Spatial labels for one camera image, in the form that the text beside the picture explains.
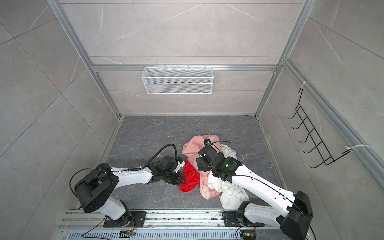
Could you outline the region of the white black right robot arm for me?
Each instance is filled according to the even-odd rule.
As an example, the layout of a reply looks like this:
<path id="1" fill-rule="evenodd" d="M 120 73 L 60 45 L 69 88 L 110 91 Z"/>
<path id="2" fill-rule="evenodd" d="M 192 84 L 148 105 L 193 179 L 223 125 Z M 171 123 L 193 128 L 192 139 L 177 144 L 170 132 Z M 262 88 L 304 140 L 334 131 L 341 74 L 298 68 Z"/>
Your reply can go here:
<path id="1" fill-rule="evenodd" d="M 200 171 L 210 171 L 213 176 L 248 190 L 268 204 L 263 207 L 243 202 L 237 210 L 237 218 L 243 225 L 257 223 L 280 228 L 291 240 L 316 239 L 311 226 L 313 209 L 304 192 L 293 193 L 270 183 L 237 159 L 218 153 L 211 145 L 199 151 L 197 165 Z"/>

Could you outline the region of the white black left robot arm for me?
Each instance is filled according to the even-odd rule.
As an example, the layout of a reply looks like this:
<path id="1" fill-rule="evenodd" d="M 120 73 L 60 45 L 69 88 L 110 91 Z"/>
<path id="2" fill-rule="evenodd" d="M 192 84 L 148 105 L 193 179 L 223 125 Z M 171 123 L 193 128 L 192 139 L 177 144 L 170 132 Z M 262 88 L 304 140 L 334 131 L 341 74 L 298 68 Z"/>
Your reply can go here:
<path id="1" fill-rule="evenodd" d="M 133 170 L 111 168 L 107 163 L 102 163 L 75 185 L 74 193 L 85 213 L 99 212 L 113 221 L 120 221 L 130 216 L 130 213 L 122 201 L 112 197 L 115 189 L 159 181 L 180 186 L 185 181 L 183 173 L 180 172 L 185 164 L 185 158 L 174 159 L 170 156 Z"/>

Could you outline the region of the red cloth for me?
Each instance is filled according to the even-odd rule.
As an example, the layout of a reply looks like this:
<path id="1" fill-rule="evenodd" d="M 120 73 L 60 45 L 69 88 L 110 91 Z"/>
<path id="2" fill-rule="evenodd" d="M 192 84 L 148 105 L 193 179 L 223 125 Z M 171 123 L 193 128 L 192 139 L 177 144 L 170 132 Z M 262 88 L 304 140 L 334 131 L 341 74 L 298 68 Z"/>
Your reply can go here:
<path id="1" fill-rule="evenodd" d="M 183 184 L 179 186 L 179 190 L 183 193 L 191 192 L 200 183 L 200 174 L 188 160 L 184 166 L 183 175 Z"/>

